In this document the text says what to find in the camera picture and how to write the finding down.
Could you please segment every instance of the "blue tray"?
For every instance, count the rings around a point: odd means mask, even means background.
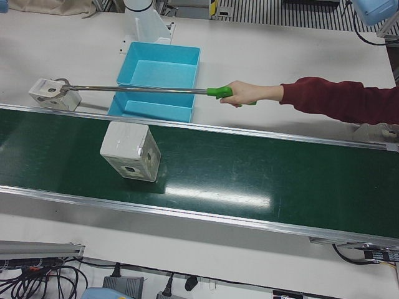
[[[144,87],[193,88],[200,49],[178,45],[133,42],[117,83]],[[117,92],[109,115],[140,116],[190,122],[195,95]]]

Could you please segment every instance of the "red sleeve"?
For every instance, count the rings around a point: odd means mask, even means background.
[[[302,112],[324,114],[348,123],[399,124],[399,87],[378,89],[358,82],[333,83],[314,77],[282,86],[280,104],[291,104]]]

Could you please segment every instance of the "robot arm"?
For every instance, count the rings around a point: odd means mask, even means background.
[[[352,0],[359,18],[367,26],[373,26],[392,17],[398,11],[399,0]]]

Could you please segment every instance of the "hand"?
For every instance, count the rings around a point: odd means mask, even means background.
[[[234,107],[251,104],[259,100],[281,101],[284,94],[283,86],[259,86],[241,81],[231,82],[228,87],[233,91],[231,97],[222,98],[221,103],[228,103]]]

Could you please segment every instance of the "green handle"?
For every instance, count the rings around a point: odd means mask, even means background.
[[[211,97],[219,98],[226,98],[231,97],[233,95],[233,91],[228,86],[223,86],[219,88],[208,88],[206,89],[206,94],[210,95]],[[248,105],[256,105],[256,102],[250,103]]]

